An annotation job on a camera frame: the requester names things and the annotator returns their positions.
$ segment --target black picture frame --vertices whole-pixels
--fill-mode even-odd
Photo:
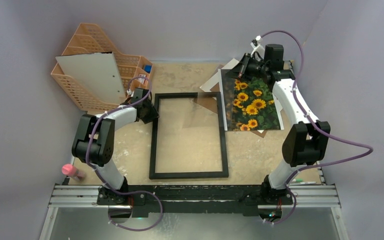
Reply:
[[[228,154],[226,147],[225,126],[223,120],[222,96],[220,92],[176,92],[176,93],[156,93],[154,107],[160,111],[161,99],[186,99],[186,98],[216,98],[218,129],[220,135],[221,151],[221,171],[202,171],[202,172],[155,172],[157,163],[157,138],[158,138],[158,118],[152,122],[151,154],[149,161],[149,179],[206,179],[206,178],[228,178]]]

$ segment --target gray wall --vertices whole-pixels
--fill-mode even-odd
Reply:
[[[331,0],[304,46],[300,83],[332,133],[374,146],[324,169],[336,183],[351,239],[384,240],[384,0]],[[325,162],[362,153],[331,140]]]
[[[50,72],[77,23],[58,0],[0,0],[0,239],[38,239],[80,111]]]
[[[150,60],[228,61],[250,52],[257,35],[275,29],[304,42],[328,0],[67,0],[80,22],[97,23],[126,54]],[[269,42],[298,54],[281,33]]]

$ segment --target wooden table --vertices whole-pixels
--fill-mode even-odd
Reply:
[[[214,73],[217,63],[157,63],[152,93],[200,92],[199,86]],[[282,113],[285,130],[269,130],[265,137],[251,132],[226,132],[228,178],[149,179],[152,123],[135,122],[115,133],[113,160],[133,185],[251,185],[261,184],[280,161],[282,143],[290,124]],[[70,185],[99,185],[100,180],[78,159],[74,165],[85,171],[82,182]],[[163,99],[160,106],[157,172],[221,171],[217,114],[192,99]],[[300,173],[306,182],[320,183],[316,169]]]

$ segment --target pink bottle cap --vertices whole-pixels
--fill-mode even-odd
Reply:
[[[76,174],[77,168],[71,164],[62,166],[62,174],[72,177]]]

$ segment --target bottle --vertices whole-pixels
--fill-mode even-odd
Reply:
[[[82,181],[86,177],[86,173],[71,164],[62,166],[62,174],[69,176],[76,181]]]

